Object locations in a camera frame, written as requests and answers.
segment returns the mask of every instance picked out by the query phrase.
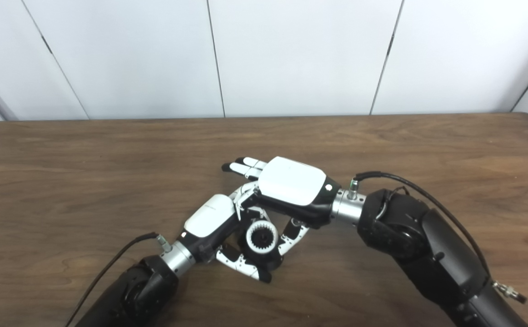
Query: robot finger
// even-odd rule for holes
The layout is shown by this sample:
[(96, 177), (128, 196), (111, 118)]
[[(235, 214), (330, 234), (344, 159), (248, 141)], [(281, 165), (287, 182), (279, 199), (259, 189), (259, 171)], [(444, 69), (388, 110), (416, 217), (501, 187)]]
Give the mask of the robot finger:
[(222, 170), (225, 172), (233, 172), (243, 175), (251, 181), (258, 180), (260, 173), (266, 166), (266, 162), (254, 158), (238, 158), (235, 162), (225, 163), (222, 165)]
[(218, 249), (216, 259), (231, 269), (258, 281), (270, 283), (272, 280), (270, 272), (254, 265), (249, 260), (246, 260), (243, 254), (227, 244), (224, 244)]
[(256, 169), (264, 169), (266, 167), (266, 162), (260, 161), (258, 159), (250, 158), (250, 157), (241, 157), (235, 160), (238, 164), (246, 165), (252, 168)]
[(291, 219), (284, 228), (278, 244), (278, 252), (285, 255), (293, 246), (295, 246), (306, 235), (310, 228), (305, 226), (301, 221)]

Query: robotic hand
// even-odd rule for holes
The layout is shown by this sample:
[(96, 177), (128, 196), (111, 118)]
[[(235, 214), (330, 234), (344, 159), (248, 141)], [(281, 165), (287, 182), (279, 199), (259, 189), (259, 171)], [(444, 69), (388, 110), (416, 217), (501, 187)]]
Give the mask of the robotic hand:
[[(292, 217), (281, 240), (272, 246), (278, 249), (280, 261), (308, 228), (320, 228), (332, 220), (345, 221), (357, 227), (367, 246), (391, 255), (418, 291), (440, 306), (455, 325), (528, 326), (496, 291), (518, 302), (524, 303), (526, 298), (491, 279), (482, 252), (466, 229), (412, 182), (393, 174), (368, 172), (357, 174), (345, 190), (320, 169), (282, 157), (268, 163), (239, 158), (222, 169), (252, 181), (234, 196), (237, 215), (258, 203)], [(359, 182), (366, 178), (392, 178), (424, 195), (455, 223), (474, 252), (436, 209), (411, 197), (405, 187), (358, 194)]]
[[(232, 199), (242, 188), (226, 196), (216, 194), (200, 207), (187, 221), (177, 240), (171, 245), (163, 236), (152, 233), (136, 238), (127, 248), (146, 238), (156, 237), (162, 246), (160, 255), (143, 258), (138, 264), (121, 274), (96, 300), (77, 327), (143, 327), (175, 295), (179, 278), (195, 263), (208, 263), (214, 257), (228, 267), (241, 271), (250, 277), (262, 281), (270, 280), (270, 273), (246, 260), (236, 249), (222, 246), (232, 232), (241, 224), (259, 221), (268, 222), (266, 212), (259, 207), (247, 207), (237, 215)], [(67, 326), (71, 323), (84, 298), (88, 295), (100, 276), (114, 260), (95, 279), (79, 302)]]

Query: white robotic hand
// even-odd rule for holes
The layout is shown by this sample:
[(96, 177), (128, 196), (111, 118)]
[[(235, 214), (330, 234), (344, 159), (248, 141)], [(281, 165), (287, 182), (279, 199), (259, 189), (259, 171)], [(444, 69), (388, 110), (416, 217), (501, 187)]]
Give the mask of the white robotic hand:
[(356, 224), (365, 196), (357, 184), (349, 190), (313, 166), (276, 157), (266, 163), (254, 158), (238, 158), (222, 166), (252, 182), (243, 185), (234, 198), (236, 211), (254, 203), (266, 205), (311, 228), (327, 225), (332, 219)]

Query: wooden table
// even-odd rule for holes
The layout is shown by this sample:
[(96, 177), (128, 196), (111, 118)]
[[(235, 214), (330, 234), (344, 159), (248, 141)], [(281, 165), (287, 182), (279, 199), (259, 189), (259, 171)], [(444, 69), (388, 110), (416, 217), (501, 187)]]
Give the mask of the wooden table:
[[(527, 114), (0, 122), (0, 326), (62, 326), (125, 243), (150, 231), (174, 240), (212, 194), (245, 182), (223, 163), (277, 155), (345, 185), (366, 170), (417, 182), (470, 230), (493, 276), (528, 296)], [(371, 180), (362, 191), (395, 185)], [(85, 306), (158, 251), (148, 242), (127, 252)], [(528, 304), (510, 303), (528, 321)], [(271, 284), (217, 262), (191, 269), (158, 326), (210, 324), (451, 322), (391, 258), (335, 222), (309, 232)]]

